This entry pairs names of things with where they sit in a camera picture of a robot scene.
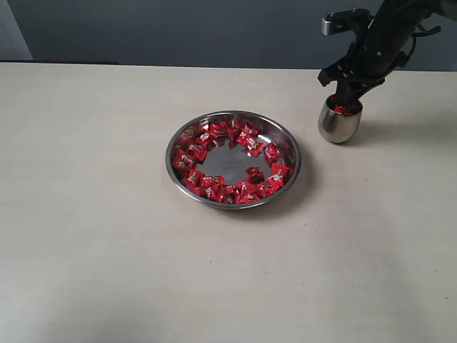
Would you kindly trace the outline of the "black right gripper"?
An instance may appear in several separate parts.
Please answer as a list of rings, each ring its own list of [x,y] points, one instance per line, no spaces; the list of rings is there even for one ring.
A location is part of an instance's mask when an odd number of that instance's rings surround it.
[[[348,107],[382,85],[393,60],[431,10],[426,1],[384,1],[346,60],[320,70],[326,87],[337,81],[335,103]]]

